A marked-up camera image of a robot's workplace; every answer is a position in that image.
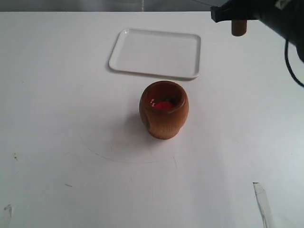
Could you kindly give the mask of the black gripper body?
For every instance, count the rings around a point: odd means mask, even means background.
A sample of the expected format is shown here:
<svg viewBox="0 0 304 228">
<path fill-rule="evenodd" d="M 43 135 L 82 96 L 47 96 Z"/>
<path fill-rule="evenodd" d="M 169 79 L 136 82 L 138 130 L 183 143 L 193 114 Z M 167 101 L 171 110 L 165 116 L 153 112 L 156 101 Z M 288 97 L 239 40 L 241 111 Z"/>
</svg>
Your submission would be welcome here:
<svg viewBox="0 0 304 228">
<path fill-rule="evenodd" d="M 229 0 L 210 8 L 214 22 L 259 20 L 288 39 L 304 59 L 304 2 L 302 0 Z"/>
</svg>

